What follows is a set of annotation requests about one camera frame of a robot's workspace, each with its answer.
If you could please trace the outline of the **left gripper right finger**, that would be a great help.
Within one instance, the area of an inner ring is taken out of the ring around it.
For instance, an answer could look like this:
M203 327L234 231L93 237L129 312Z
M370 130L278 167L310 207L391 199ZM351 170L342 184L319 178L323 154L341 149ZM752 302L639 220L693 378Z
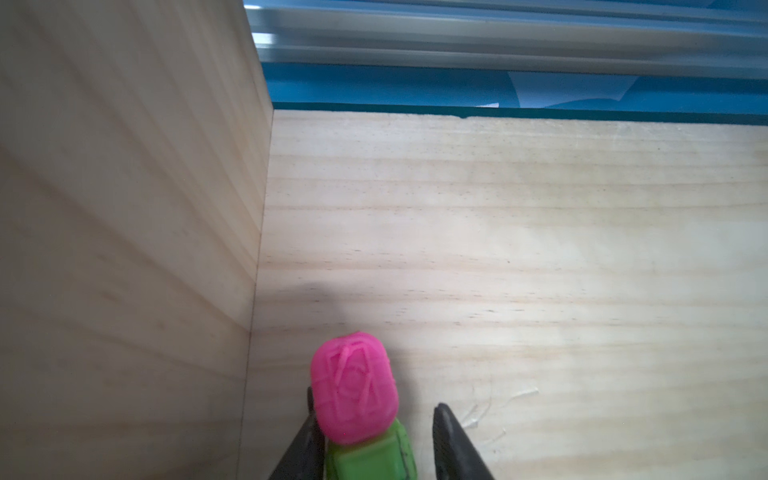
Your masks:
M493 480L489 468L445 403L433 412L432 439L438 480Z

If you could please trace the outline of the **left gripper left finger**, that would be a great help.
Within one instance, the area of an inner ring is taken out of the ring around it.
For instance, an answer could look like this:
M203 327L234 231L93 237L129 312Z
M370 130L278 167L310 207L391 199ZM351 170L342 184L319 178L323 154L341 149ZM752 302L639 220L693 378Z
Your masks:
M308 416L268 477L269 480L323 480L326 437L317 422L312 389L307 388Z

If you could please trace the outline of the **pink cab green truck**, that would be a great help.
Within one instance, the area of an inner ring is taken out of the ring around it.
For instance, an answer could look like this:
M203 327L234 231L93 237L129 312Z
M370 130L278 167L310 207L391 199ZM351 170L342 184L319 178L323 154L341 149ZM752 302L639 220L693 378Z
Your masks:
M327 479L416 479L398 420L399 393L383 343L355 332L323 343L310 364L313 411L326 439Z

